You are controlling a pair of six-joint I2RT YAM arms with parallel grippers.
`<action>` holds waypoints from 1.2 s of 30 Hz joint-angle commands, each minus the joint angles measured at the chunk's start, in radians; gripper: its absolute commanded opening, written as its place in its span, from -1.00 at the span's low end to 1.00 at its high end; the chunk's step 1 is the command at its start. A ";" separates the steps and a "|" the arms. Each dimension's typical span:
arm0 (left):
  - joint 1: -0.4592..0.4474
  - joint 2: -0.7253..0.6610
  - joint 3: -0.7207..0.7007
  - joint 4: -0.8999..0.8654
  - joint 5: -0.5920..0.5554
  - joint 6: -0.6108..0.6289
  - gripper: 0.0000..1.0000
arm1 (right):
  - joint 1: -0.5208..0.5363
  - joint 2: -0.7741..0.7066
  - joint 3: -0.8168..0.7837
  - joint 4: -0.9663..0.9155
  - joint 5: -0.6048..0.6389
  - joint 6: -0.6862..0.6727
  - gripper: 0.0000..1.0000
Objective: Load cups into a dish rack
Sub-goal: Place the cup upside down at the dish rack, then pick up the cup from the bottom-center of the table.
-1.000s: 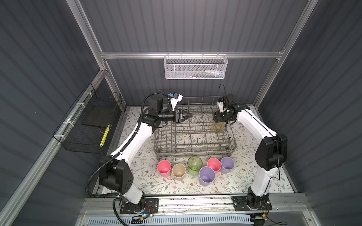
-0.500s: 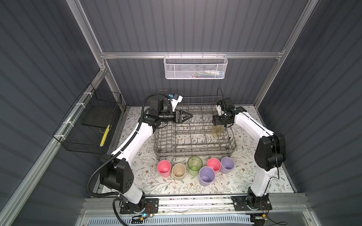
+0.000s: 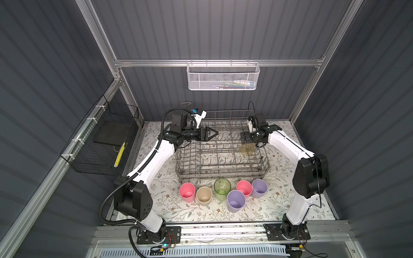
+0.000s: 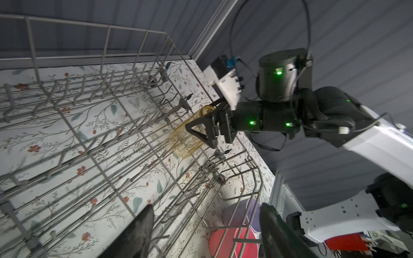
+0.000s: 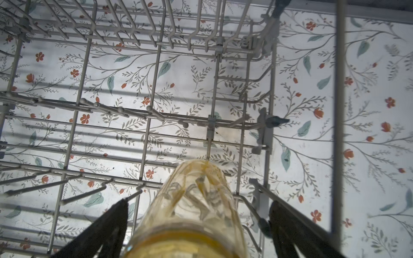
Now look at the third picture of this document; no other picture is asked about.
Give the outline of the yellow transparent glass cup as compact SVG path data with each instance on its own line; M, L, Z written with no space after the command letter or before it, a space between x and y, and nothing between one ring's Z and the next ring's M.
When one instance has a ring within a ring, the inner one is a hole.
M240 152L244 156L252 156L255 154L256 151L256 144L255 143L249 143L249 144L242 144Z

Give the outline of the green transparent glass cup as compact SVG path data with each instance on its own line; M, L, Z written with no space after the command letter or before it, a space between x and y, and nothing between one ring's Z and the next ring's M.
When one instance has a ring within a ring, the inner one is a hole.
M223 202L224 200L226 200L231 189L231 182L224 177L220 177L214 183L215 198L218 201Z

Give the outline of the large purple plastic cup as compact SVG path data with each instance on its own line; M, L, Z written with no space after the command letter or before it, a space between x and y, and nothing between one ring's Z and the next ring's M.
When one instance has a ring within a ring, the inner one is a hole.
M245 195L239 190L232 190L227 195L228 209L232 213L240 211L246 204Z

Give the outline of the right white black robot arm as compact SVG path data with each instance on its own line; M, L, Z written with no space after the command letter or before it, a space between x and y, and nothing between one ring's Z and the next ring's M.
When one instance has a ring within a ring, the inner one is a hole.
M268 124L262 114L249 116L247 125L248 130L241 133L242 144L271 145L296 164L292 180L295 196L280 228L284 238L294 239L305 230L310 208L330 185L328 159L296 143L278 125Z

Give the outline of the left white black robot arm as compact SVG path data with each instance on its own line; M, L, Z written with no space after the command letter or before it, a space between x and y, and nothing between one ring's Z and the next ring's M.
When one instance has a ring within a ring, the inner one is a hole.
M127 216L118 223L134 223L151 233L162 231L165 222L152 210L149 188L164 163L184 142L207 142L218 136L218 131L201 126L206 116L204 110L183 108L169 110L163 115L156 145L132 172L117 180L113 193L114 209Z

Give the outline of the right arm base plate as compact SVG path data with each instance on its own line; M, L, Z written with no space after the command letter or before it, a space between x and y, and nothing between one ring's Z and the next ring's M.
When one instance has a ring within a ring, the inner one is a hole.
M290 225L282 222L280 224L263 224L269 241L283 240L310 240L311 236L307 224Z

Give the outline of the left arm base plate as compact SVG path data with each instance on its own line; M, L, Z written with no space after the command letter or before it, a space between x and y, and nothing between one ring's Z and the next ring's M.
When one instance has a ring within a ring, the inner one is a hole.
M139 230L136 243L139 245L149 244L179 244L181 241L182 228L180 226L162 226L158 233Z

